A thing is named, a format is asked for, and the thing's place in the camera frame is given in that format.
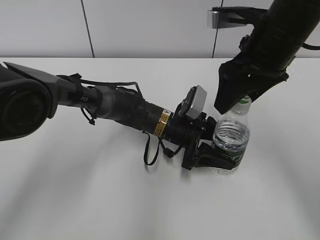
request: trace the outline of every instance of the robotic arm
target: robotic arm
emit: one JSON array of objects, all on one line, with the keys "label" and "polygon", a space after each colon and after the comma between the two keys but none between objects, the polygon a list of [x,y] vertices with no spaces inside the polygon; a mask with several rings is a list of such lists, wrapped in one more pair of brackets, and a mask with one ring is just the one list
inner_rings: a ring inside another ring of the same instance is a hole
[{"label": "robotic arm", "polygon": [[[320,21],[320,0],[275,0],[268,11],[218,7],[210,16],[214,28],[255,26],[251,36],[242,39],[241,53],[219,69],[215,107],[223,114],[242,97],[249,95],[255,101],[289,77],[287,66],[300,47],[308,47],[305,40]],[[232,160],[202,142],[212,140],[216,121],[203,112],[207,93],[200,86],[192,87],[171,112],[147,102],[136,82],[93,82],[79,74],[51,75],[14,63],[4,64],[6,67],[0,66],[0,141],[33,133],[47,118],[54,117],[58,105],[64,105],[81,108],[92,125],[97,118],[109,119],[148,134],[146,165],[155,163],[162,147],[169,158],[184,148],[182,167],[188,170],[236,167]],[[125,86],[135,86],[136,90]],[[151,163],[149,134],[158,137],[158,150]],[[177,145],[177,150],[166,148],[163,140]]]}]

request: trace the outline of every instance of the yellow label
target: yellow label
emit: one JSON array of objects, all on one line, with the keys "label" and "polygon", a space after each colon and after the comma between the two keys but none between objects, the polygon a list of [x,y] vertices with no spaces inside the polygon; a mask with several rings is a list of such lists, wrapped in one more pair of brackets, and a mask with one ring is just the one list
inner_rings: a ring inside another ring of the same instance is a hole
[{"label": "yellow label", "polygon": [[164,133],[164,130],[166,128],[167,122],[170,118],[171,112],[168,110],[163,110],[161,117],[159,119],[158,124],[156,125],[156,128],[154,130],[154,135],[161,138],[162,134]]}]

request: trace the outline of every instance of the water bottle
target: water bottle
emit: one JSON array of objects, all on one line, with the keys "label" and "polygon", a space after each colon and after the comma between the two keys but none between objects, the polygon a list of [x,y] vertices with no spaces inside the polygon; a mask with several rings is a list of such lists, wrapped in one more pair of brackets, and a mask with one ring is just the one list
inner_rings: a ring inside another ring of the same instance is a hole
[{"label": "water bottle", "polygon": [[218,173],[221,175],[234,173],[245,154],[250,137],[248,113],[251,103],[249,96],[242,98],[230,111],[222,115],[215,126],[212,147],[218,154],[231,159],[236,166],[232,170],[219,168]]}]

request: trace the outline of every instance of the wire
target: wire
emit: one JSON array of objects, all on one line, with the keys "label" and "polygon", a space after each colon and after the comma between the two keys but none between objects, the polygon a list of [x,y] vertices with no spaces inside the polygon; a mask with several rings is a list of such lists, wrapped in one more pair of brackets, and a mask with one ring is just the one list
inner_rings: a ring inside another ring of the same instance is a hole
[{"label": "wire", "polygon": [[108,87],[113,87],[113,88],[121,87],[121,86],[135,86],[140,97],[142,97],[140,87],[136,81],[131,81],[131,82],[99,82],[99,81],[89,81],[89,80],[84,80],[84,79],[80,79],[80,81],[82,84],[108,86]]},{"label": "wire", "polygon": [[319,51],[320,50],[320,46],[312,46],[312,45],[309,45],[309,44],[306,44],[306,43],[304,43],[302,45],[302,47],[304,49],[308,49],[308,50],[312,50],[312,51]]}]

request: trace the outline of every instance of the white tabletop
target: white tabletop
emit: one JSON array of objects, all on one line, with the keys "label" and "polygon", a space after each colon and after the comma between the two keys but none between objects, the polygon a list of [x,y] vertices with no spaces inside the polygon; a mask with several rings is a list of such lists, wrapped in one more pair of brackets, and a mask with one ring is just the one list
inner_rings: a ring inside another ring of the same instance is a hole
[{"label": "white tabletop", "polygon": [[[174,111],[190,87],[216,116],[226,59],[0,58],[52,74],[137,81]],[[145,168],[147,136],[111,120],[89,125],[59,106],[32,135],[0,143],[1,240],[318,240],[320,59],[296,59],[290,79],[251,107],[239,170],[181,169],[182,153]],[[150,155],[157,139],[152,138]]]}]

